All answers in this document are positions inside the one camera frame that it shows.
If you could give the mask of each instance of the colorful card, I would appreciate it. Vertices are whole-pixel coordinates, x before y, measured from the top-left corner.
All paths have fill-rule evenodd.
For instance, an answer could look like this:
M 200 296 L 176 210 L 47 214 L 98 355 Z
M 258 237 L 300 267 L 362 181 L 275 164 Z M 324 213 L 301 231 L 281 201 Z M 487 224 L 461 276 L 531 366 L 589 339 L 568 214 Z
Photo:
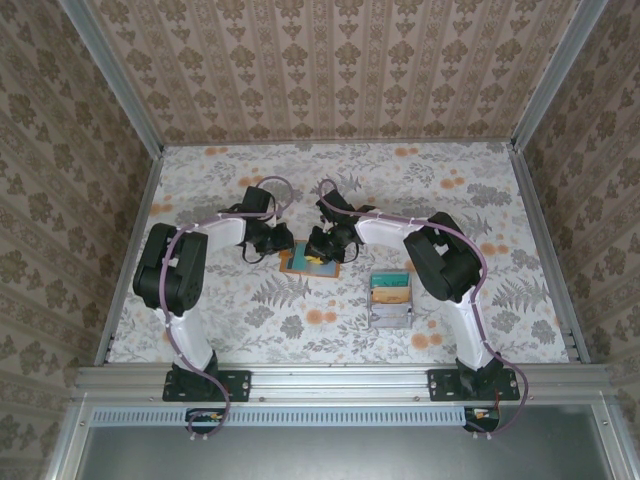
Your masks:
M 330 262 L 326 265 L 311 263 L 304 258 L 304 249 L 306 247 L 306 240 L 296 240 L 293 249 L 280 252 L 280 258 L 282 259 L 280 271 L 308 275 L 310 277 L 338 278 L 338 275 L 340 275 L 339 263 Z

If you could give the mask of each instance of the vent slot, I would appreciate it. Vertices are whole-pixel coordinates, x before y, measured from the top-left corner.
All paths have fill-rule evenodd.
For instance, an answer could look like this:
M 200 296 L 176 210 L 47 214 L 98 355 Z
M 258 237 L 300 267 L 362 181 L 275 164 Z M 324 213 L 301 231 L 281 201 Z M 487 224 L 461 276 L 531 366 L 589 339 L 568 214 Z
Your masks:
M 102 407 L 92 427 L 186 426 L 186 407 Z M 229 427 L 385 427 L 464 425 L 463 407 L 232 407 Z M 194 422 L 195 426 L 210 425 Z

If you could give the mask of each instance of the gray panel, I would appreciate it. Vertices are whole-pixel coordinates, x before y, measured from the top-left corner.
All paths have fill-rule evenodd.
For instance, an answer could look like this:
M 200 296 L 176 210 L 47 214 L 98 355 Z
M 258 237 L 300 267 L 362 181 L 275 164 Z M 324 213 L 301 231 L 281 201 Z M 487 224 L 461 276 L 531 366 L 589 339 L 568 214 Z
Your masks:
M 460 427 L 91 429 L 80 479 L 610 479 L 591 408 L 529 407 L 492 440 Z

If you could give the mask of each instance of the aluminum frame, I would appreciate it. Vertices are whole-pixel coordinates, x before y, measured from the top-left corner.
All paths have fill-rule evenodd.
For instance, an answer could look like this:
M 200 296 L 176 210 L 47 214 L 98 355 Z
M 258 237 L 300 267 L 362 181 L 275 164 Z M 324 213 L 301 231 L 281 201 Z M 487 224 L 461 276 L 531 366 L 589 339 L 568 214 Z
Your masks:
M 560 322 L 562 322 L 565 329 L 567 329 L 573 337 L 579 360 L 583 363 L 590 363 L 591 358 L 587 351 L 587 344 L 584 341 L 576 312 L 573 309 L 569 290 L 562 275 L 562 269 L 560 268 L 553 242 L 551 241 L 551 235 L 549 234 L 549 229 L 547 228 L 547 223 L 544 219 L 542 207 L 540 207 L 540 201 L 536 195 L 536 189 L 533 185 L 524 154 L 522 150 L 511 148 L 509 149 L 509 157 L 511 158 L 511 165 L 513 166 L 516 181 L 518 182 L 518 188 L 520 189 L 522 204 L 524 205 L 527 219 L 531 226 L 531 233 L 538 247 L 540 264 L 542 265 L 545 279 L 549 285 L 549 296 L 553 302 L 553 308 Z M 571 346 L 567 345 L 567 347 L 567 352 L 571 357 Z
M 606 5 L 607 0 L 588 0 L 580 2 L 578 5 L 549 65 L 547 65 L 513 131 L 513 143 L 518 149 L 524 149 L 531 140 Z
M 129 239 L 129 245 L 127 246 L 127 252 L 124 256 L 122 269 L 118 276 L 118 283 L 113 292 L 113 298 L 111 299 L 111 306 L 109 307 L 109 313 L 107 314 L 107 320 L 102 330 L 102 337 L 100 338 L 100 344 L 96 352 L 96 357 L 93 364 L 98 367 L 105 363 L 107 353 L 113 335 L 115 335 L 118 323 L 120 321 L 120 315 L 122 314 L 122 308 L 127 296 L 127 290 L 133 279 L 133 273 L 136 268 L 136 259 L 138 258 L 138 252 L 140 250 L 140 244 L 142 243 L 142 234 L 144 228 L 147 225 L 147 219 L 149 218 L 149 212 L 151 211 L 151 204 L 153 203 L 153 196 L 156 193 L 156 188 L 160 182 L 160 174 L 162 173 L 162 166 L 164 165 L 164 158 L 160 157 L 157 161 L 151 165 L 149 176 L 147 177 L 147 184 L 140 200 L 140 208 L 138 209 L 138 215 L 136 221 L 133 224 L 133 230 L 131 231 L 131 238 Z
M 481 406 L 492 402 L 432 402 L 426 371 L 452 365 L 224 365 L 253 372 L 251 399 L 233 408 Z M 529 379 L 528 405 L 590 405 L 616 479 L 637 478 L 637 459 L 616 412 L 614 389 L 604 365 L 521 365 Z M 170 364 L 120 364 L 80 370 L 77 388 L 47 479 L 75 478 L 95 408 L 162 408 Z M 220 403 L 172 403 L 221 407 Z
M 132 83 L 118 63 L 86 0 L 60 0 L 60 3 L 118 99 L 118 103 L 127 114 L 149 155 L 154 161 L 157 161 L 162 153 L 160 135 L 153 121 L 147 115 L 147 110 L 138 98 Z

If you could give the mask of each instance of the small box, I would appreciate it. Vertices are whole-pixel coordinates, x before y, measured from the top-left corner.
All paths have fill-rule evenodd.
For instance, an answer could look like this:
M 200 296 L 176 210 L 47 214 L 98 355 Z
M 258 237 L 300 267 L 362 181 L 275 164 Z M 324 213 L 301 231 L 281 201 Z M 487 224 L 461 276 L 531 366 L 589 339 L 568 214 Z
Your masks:
M 411 328 L 413 295 L 410 273 L 406 270 L 371 272 L 367 311 L 369 327 Z

